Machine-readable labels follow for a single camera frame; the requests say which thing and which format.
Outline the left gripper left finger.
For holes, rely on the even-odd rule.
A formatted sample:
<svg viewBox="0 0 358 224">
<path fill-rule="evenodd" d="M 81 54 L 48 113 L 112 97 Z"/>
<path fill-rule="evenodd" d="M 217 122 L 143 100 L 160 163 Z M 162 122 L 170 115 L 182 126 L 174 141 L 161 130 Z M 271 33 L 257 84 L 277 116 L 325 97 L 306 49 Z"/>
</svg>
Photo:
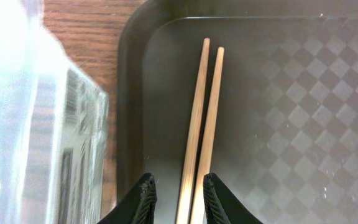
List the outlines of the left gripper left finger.
<svg viewBox="0 0 358 224">
<path fill-rule="evenodd" d="M 146 173 L 98 224 L 153 224 L 156 203 L 155 179 Z"/>
</svg>

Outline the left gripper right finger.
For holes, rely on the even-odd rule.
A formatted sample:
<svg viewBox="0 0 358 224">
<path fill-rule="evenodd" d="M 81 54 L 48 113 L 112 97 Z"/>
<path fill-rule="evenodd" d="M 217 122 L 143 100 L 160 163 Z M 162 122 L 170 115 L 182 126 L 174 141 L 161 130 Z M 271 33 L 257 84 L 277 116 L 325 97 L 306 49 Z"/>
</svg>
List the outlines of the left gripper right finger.
<svg viewBox="0 0 358 224">
<path fill-rule="evenodd" d="M 215 173 L 204 176 L 203 198 L 207 224 L 262 224 Z"/>
</svg>

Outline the wooden chopstick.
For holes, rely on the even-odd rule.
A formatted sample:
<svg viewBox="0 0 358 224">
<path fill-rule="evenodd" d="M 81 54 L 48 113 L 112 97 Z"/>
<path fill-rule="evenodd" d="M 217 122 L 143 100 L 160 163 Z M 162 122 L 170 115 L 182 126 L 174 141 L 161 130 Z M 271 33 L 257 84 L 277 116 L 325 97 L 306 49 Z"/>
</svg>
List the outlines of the wooden chopstick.
<svg viewBox="0 0 358 224">
<path fill-rule="evenodd" d="M 186 144 L 185 160 L 181 177 L 180 195 L 178 200 L 176 224 L 188 223 L 195 181 L 195 166 L 198 153 L 201 120 L 203 116 L 204 95 L 208 71 L 210 39 L 205 38 L 201 52 L 200 65 L 195 86 L 195 95 L 191 111 L 190 126 Z"/>
<path fill-rule="evenodd" d="M 209 96 L 209 105 L 204 127 L 198 172 L 196 176 L 196 185 L 193 196 L 190 224 L 202 224 L 204 218 L 203 178 L 206 174 L 209 173 L 211 167 L 223 61 L 224 48 L 219 47 L 214 68 L 213 82 L 211 85 L 211 93 Z"/>
</svg>

